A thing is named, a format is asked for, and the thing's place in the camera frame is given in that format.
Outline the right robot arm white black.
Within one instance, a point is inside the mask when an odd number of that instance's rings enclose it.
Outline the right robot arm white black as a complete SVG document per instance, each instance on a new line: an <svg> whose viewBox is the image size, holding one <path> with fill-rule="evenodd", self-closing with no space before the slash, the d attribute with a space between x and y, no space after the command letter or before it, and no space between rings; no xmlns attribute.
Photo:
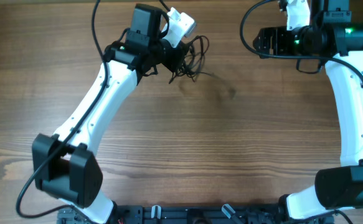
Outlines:
<svg viewBox="0 0 363 224"><path fill-rule="evenodd" d="M341 131L341 165L284 196L285 222L304 222L363 207L363 22L348 1L280 1L286 25L260 30L249 50L261 58L317 60L331 82Z"/></svg>

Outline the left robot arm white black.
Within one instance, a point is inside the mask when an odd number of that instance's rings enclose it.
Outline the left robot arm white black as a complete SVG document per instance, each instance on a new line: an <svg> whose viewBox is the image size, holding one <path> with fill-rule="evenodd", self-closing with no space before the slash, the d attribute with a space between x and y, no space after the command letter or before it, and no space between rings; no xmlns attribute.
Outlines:
<svg viewBox="0 0 363 224"><path fill-rule="evenodd" d="M175 72L187 54L183 38L196 22L176 9L135 6L131 26L103 49L96 80L77 109L50 135L32 143L37 189L60 199L90 223L112 223L116 203L101 191L103 174L96 160L101 139L122 102L143 77L164 65Z"/></svg>

